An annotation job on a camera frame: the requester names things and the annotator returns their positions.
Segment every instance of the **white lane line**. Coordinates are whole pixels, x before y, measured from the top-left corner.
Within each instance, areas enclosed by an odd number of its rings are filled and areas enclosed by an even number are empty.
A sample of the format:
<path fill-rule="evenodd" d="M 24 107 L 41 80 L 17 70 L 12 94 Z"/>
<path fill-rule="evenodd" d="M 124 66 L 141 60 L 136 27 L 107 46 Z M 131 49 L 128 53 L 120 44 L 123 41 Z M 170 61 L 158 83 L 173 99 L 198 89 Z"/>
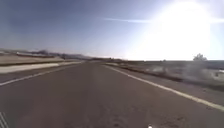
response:
<path fill-rule="evenodd" d="M 108 69 L 111 69 L 111 70 L 113 70 L 113 71 L 119 72 L 119 73 L 121 73 L 121 74 L 123 74 L 123 75 L 126 75 L 126 76 L 128 76 L 128 77 L 130 77 L 130 78 L 133 78 L 133 79 L 135 79 L 135 80 L 138 80 L 138 81 L 147 83 L 147 84 L 152 85 L 152 86 L 154 86 L 154 87 L 158 87 L 158 88 L 160 88 L 160 89 L 163 89 L 163 90 L 172 92 L 172 93 L 174 93 L 174 94 L 176 94 L 176 95 L 178 95 L 178 96 L 181 96 L 181 97 L 184 97 L 184 98 L 193 100 L 193 101 L 195 101 L 195 102 L 197 102 L 197 103 L 201 103 L 201 104 L 204 104 L 204 105 L 209 106 L 209 107 L 211 107 L 211 108 L 218 109 L 218 110 L 224 112 L 224 106 L 222 106 L 222 105 L 215 104 L 215 103 L 212 103 L 212 102 L 209 102 L 209 101 L 206 101 L 206 100 L 203 100 L 203 99 L 200 99 L 200 98 L 191 96 L 191 95 L 189 95 L 189 94 L 186 94 L 186 93 L 183 93 L 183 92 L 179 92 L 179 91 L 174 90 L 174 89 L 172 89 L 172 88 L 168 88 L 168 87 L 165 87 L 165 86 L 163 86 L 163 85 L 159 85 L 159 84 L 157 84 L 157 83 L 154 83 L 154 82 L 151 82 L 151 81 L 147 81 L 147 80 L 141 79 L 141 78 L 139 78 L 139 77 L 130 75 L 130 74 L 126 73 L 126 72 L 120 71 L 120 70 L 115 69 L 115 68 L 112 68 L 112 67 L 108 67 L 108 66 L 105 66 L 105 67 L 107 67 Z"/>
<path fill-rule="evenodd" d="M 9 128 L 7 122 L 5 121 L 3 113 L 1 113 L 1 112 L 0 112 L 0 124 L 1 124 L 2 128 Z"/>
<path fill-rule="evenodd" d="M 45 72 L 41 72 L 41 73 L 37 73 L 37 74 L 33 74 L 33 75 L 29 75 L 29 76 L 21 77 L 21 78 L 14 79 L 14 80 L 9 80 L 9 81 L 0 83 L 0 87 L 1 87 L 1 86 L 4 86 L 4 85 L 7 85 L 7 84 L 15 83 L 15 82 L 17 82 L 17 81 L 30 79 L 30 78 L 37 77 L 37 76 L 42 76 L 42 75 L 45 75 L 45 74 L 53 73 L 53 72 L 60 71 L 60 70 L 64 70 L 64 69 L 66 69 L 66 68 L 71 68 L 71 67 L 74 67 L 74 65 L 69 66 L 69 67 L 57 68 L 57 69 L 54 69 L 54 70 L 45 71 Z"/>

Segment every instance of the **road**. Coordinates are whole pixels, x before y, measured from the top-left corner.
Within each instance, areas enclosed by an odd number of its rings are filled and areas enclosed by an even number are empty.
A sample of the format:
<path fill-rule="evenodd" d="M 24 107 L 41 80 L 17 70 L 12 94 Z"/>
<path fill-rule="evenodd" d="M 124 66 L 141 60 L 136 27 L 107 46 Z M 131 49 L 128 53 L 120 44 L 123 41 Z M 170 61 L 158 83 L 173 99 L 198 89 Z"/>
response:
<path fill-rule="evenodd" d="M 224 92 L 98 63 L 10 73 L 0 82 L 4 128 L 224 127 Z"/>

